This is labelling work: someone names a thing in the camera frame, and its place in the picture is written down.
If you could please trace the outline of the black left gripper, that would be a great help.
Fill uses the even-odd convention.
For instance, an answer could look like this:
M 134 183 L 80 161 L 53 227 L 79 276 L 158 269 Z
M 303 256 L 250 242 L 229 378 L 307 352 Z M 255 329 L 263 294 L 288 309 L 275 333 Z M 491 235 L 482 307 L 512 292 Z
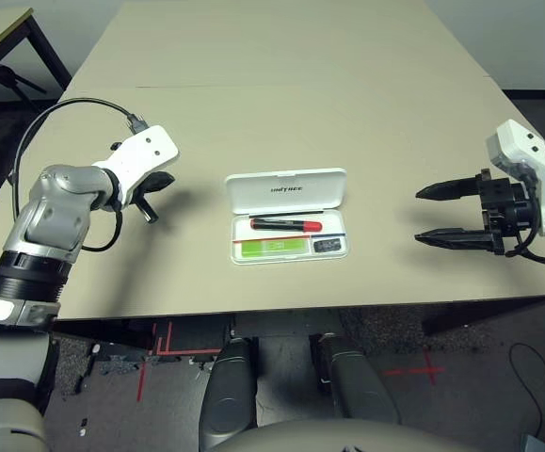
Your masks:
M 161 191 L 171 185 L 175 178 L 166 171 L 157 171 L 149 176 L 151 191 Z M 153 210 L 142 194 L 135 196 L 135 206 L 149 224 L 158 220 L 158 215 Z

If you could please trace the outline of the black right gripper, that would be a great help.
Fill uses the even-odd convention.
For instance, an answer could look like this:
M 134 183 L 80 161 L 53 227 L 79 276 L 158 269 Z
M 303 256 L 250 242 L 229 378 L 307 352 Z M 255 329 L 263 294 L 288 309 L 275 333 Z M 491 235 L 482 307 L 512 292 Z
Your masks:
M 533 181 L 512 184 L 493 179 L 489 169 L 471 178 L 435 183 L 419 190 L 417 199 L 450 201 L 479 195 L 484 230 L 435 229 L 414 238 L 448 250 L 486 250 L 494 254 L 527 254 L 539 231 L 540 213 Z

